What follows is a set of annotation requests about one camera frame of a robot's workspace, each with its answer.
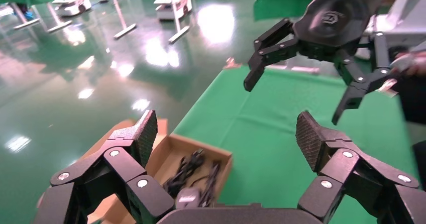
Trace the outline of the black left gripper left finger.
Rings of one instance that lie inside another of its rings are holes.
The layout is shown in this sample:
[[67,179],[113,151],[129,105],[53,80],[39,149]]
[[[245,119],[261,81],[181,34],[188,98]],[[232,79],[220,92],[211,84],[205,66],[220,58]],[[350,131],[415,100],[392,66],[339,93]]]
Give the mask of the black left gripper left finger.
[[146,170],[158,132],[154,110],[112,132],[99,150],[55,173],[34,223],[87,223],[89,214],[116,195],[137,223],[157,223],[174,199]]

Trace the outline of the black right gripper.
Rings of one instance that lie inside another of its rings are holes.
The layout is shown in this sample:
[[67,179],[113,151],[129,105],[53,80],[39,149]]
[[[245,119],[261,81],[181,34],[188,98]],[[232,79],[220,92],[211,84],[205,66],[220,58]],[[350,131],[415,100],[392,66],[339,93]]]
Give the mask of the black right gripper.
[[[367,47],[372,70],[364,74],[354,54],[370,18],[382,0],[313,0],[296,23],[285,18],[254,40],[254,53],[248,61],[250,72],[244,88],[250,92],[267,66],[293,58],[297,52],[311,59],[332,62],[347,85],[332,117],[337,125],[343,112],[357,109],[364,96],[378,90],[390,73],[390,60],[384,33],[371,37]],[[289,35],[290,40],[281,42]]]

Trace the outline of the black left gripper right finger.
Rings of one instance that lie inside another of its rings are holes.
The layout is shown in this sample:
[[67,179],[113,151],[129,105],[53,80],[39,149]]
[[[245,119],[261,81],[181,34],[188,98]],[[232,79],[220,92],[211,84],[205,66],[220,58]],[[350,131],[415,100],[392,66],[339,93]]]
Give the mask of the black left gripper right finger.
[[344,196],[357,200],[378,223],[425,223],[425,192],[414,177],[364,153],[307,111],[297,117],[295,137],[316,174],[297,207],[318,223],[330,222]]

